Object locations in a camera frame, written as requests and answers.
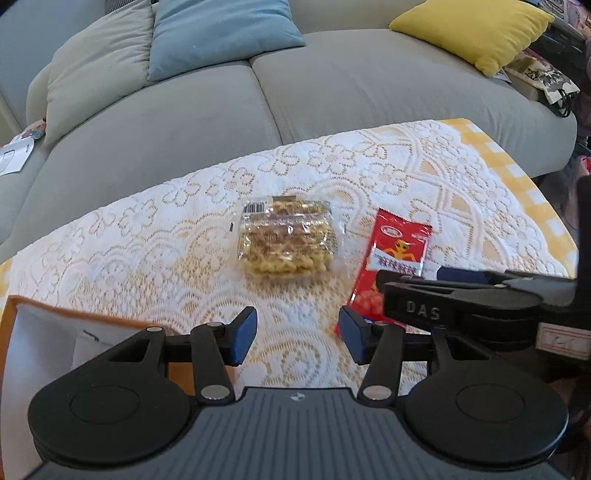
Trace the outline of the red spicy snack packet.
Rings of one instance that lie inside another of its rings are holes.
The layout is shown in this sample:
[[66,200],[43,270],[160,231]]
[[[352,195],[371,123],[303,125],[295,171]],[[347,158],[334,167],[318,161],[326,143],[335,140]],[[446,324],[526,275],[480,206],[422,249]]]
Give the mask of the red spicy snack packet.
[[421,277],[433,232],[430,225],[406,220],[380,208],[370,232],[370,239],[346,306],[363,319],[407,326],[388,319],[383,313],[384,294],[378,287],[378,273],[393,273],[396,278]]

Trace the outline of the clear bag yellow twisted snacks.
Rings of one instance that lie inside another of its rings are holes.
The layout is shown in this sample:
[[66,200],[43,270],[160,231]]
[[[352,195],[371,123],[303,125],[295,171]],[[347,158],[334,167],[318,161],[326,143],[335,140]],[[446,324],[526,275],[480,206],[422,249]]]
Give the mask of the clear bag yellow twisted snacks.
[[335,267],[339,230],[328,200],[301,195],[245,200],[232,221],[236,260],[252,278],[319,277]]

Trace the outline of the white lace tablecloth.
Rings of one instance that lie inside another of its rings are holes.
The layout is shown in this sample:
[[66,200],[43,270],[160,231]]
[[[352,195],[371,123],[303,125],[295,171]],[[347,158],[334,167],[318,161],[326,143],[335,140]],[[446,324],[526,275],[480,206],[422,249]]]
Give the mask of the white lace tablecloth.
[[[380,211],[380,267],[575,273],[577,247],[517,163],[466,119],[424,120],[281,146],[92,211],[1,268],[3,296],[176,333],[252,305],[238,382],[353,386],[335,334]],[[414,224],[430,227],[426,234]]]

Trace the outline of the orange cardboard box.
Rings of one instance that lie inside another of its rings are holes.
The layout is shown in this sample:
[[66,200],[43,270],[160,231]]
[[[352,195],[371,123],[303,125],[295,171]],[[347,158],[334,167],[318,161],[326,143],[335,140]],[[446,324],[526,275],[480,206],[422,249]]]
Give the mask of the orange cardboard box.
[[18,302],[1,381],[8,479],[236,479],[231,403],[195,398],[190,334]]

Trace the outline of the patterned bag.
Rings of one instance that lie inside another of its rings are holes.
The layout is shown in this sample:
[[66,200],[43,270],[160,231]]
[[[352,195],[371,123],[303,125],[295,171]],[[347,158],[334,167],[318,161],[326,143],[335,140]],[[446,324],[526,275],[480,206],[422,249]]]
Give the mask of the patterned bag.
[[571,114],[579,87],[537,53],[530,49],[521,52],[503,71],[526,98],[544,104],[558,117],[566,118]]

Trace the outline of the grey sofa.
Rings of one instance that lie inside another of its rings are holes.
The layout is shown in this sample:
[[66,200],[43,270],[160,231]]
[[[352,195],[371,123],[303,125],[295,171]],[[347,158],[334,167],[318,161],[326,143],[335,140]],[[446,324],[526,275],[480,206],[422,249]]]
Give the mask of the grey sofa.
[[466,118],[530,176],[561,169],[577,123],[457,56],[393,32],[408,1],[294,1],[304,46],[103,100],[1,180],[1,255],[118,199],[236,157],[342,131]]

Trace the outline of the yellow cushion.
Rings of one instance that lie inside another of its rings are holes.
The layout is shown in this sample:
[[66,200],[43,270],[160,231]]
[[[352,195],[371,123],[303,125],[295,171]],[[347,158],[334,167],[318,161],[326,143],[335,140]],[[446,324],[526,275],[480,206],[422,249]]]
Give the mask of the yellow cushion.
[[554,16],[524,1],[428,0],[389,28],[446,50],[496,75],[538,40]]

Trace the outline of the white papers on sofa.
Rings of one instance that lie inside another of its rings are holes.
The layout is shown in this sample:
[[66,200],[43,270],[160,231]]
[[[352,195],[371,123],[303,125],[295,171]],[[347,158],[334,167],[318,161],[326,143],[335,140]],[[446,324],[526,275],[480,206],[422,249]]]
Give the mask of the white papers on sofa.
[[46,120],[30,124],[0,150],[0,175],[18,173],[31,155],[35,142],[45,136]]

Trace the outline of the beige cushion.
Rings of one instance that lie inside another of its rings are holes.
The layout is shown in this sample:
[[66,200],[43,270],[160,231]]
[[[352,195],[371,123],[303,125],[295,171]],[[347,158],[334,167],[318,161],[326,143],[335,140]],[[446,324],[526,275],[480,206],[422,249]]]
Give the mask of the beige cushion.
[[148,85],[155,11],[132,1],[67,40],[31,81],[26,120],[45,122],[53,145],[105,108]]

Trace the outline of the blue cushion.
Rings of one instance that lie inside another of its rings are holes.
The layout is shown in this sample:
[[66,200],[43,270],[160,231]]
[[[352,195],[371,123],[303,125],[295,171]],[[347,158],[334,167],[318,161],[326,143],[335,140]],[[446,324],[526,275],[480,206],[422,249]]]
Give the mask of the blue cushion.
[[148,80],[304,45],[287,1],[160,1]]

